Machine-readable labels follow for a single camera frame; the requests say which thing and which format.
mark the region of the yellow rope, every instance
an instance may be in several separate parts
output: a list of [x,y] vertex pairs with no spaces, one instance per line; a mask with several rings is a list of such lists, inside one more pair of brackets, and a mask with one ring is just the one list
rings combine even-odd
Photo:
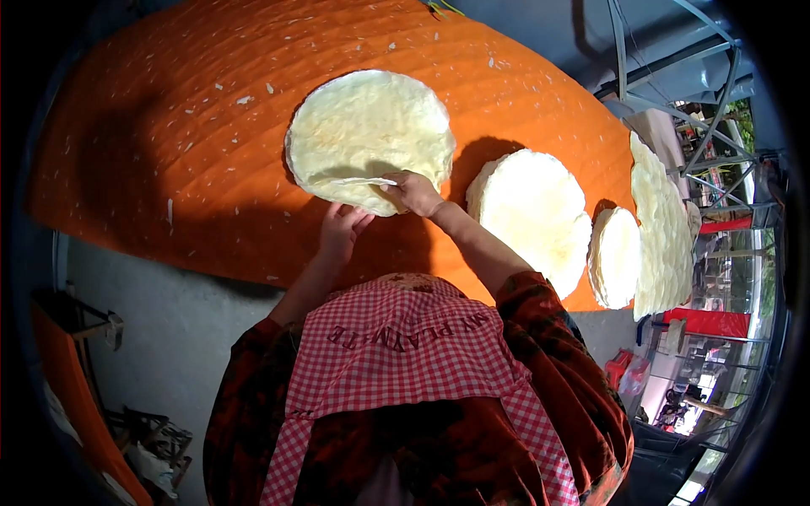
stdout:
[[[451,6],[449,3],[445,2],[445,0],[441,0],[441,3],[445,4],[445,5],[447,6],[447,8],[448,8],[448,9],[450,9],[450,10],[451,10],[451,11],[453,11],[453,12],[455,12],[456,14],[458,14],[458,15],[462,15],[462,16],[464,16],[465,18],[467,17],[467,15],[466,15],[466,14],[464,14],[463,12],[461,12],[459,9],[456,9],[455,7]],[[428,7],[430,7],[431,9],[433,9],[433,12],[436,12],[437,14],[439,14],[440,16],[442,16],[444,19],[450,19],[450,18],[448,18],[448,17],[447,17],[447,14],[445,14],[444,12],[442,12],[442,11],[441,11],[441,6],[440,6],[439,4],[437,4],[437,3],[435,3],[435,2],[428,2]]]
[[467,17],[467,15],[465,15],[465,14],[464,14],[463,12],[461,12],[459,9],[456,9],[455,7],[451,6],[449,3],[445,2],[445,0],[441,0],[441,3],[445,4],[445,5],[447,6],[447,8],[448,8],[448,9],[450,9],[450,10],[451,10],[451,11],[453,11],[453,12],[455,12],[456,14],[458,14],[458,15],[462,15],[462,16],[464,16],[465,18]]

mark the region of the plastic bag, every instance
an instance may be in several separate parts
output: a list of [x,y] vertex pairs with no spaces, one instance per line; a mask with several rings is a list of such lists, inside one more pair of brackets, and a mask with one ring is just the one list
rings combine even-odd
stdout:
[[619,381],[619,393],[638,395],[644,391],[647,380],[650,378],[650,361],[644,357],[633,355],[630,365]]

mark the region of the red stool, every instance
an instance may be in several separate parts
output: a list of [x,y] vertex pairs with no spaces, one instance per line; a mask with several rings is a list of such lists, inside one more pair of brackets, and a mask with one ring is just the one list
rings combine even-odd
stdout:
[[619,350],[619,353],[613,357],[613,360],[608,360],[605,364],[605,376],[607,383],[614,389],[619,389],[619,381],[625,375],[630,361],[633,360],[633,352],[627,350]]

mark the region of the orange mat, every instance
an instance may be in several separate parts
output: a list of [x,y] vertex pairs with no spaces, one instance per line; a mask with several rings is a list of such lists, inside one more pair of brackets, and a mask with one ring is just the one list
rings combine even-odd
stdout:
[[[62,84],[28,209],[106,248],[287,287],[315,254],[327,207],[284,166],[293,112],[324,82],[379,68],[423,81],[446,104],[458,150],[445,197],[463,205],[485,162],[529,147],[577,177],[589,213],[605,200],[635,211],[627,129],[537,53],[448,16],[416,0],[184,2],[150,15],[99,43]],[[450,238],[415,215],[374,220],[339,283],[394,271],[435,274],[492,302]],[[584,270],[564,304],[600,309]]]
[[97,473],[105,472],[112,476],[138,506],[153,504],[101,418],[84,379],[73,338],[33,300],[31,324],[42,358],[42,372],[82,441],[79,448],[87,463]]

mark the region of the fingers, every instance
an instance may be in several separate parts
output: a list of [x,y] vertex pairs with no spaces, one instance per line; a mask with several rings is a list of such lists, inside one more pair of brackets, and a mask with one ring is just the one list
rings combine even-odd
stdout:
[[356,235],[360,235],[363,233],[366,227],[368,227],[369,223],[374,219],[374,215],[366,215],[357,225],[354,226],[353,230]]
[[382,177],[385,179],[390,179],[392,181],[396,181],[397,185],[405,184],[405,181],[408,180],[411,174],[414,172],[411,171],[399,171],[399,172],[388,172],[383,174]]
[[389,195],[391,195],[391,196],[393,196],[393,197],[396,197],[396,198],[398,198],[399,200],[402,200],[402,197],[403,197],[403,191],[402,191],[402,189],[401,189],[401,188],[399,188],[398,186],[392,186],[392,185],[380,185],[380,189],[381,189],[382,191],[384,191],[384,192],[388,193]]
[[324,216],[324,219],[334,219],[335,216],[338,215],[338,212],[342,206],[343,204],[340,202],[332,202],[329,205],[329,209],[326,210],[326,216]]
[[369,214],[359,207],[352,208],[348,214],[340,219],[340,227],[344,230],[352,230],[363,218]]

